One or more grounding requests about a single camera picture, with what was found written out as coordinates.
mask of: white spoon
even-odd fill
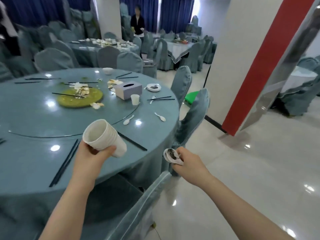
[[[154,113],[156,116],[159,116],[160,120],[162,120],[163,122],[166,121],[166,118],[163,116],[158,115],[156,112]]]
[[[130,120],[134,117],[134,115],[132,115],[129,119],[126,119],[125,121],[123,121],[124,125],[129,124]]]
[[[155,96],[152,96],[152,99],[155,99],[156,97]],[[150,104],[152,104],[153,100],[150,101]]]

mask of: wall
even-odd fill
[[[119,0],[96,0],[101,35],[113,32],[121,38],[121,18]]]
[[[222,124],[283,0],[231,0],[206,88],[207,115]]]
[[[227,15],[230,0],[199,0],[199,26],[202,27],[202,36],[213,36],[218,41],[224,20]]]
[[[320,32],[318,32],[313,42],[306,50],[306,56],[316,57],[318,55],[320,55]]]

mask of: left hand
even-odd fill
[[[81,140],[75,155],[72,178],[69,184],[90,193],[103,163],[115,152],[116,148],[115,145],[112,145],[99,152]]]

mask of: small plate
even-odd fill
[[[161,90],[161,86],[159,84],[156,83],[150,83],[146,86],[146,88],[151,91],[151,92],[159,92]]]

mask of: white floor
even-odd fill
[[[202,88],[209,65],[193,75]],[[171,86],[175,71],[158,71]],[[188,107],[183,104],[181,118]],[[296,239],[320,236],[320,98],[308,113],[286,118],[268,111],[237,137],[203,121],[186,145],[210,172]],[[210,198],[172,178],[154,207],[156,230],[147,240],[237,239]]]

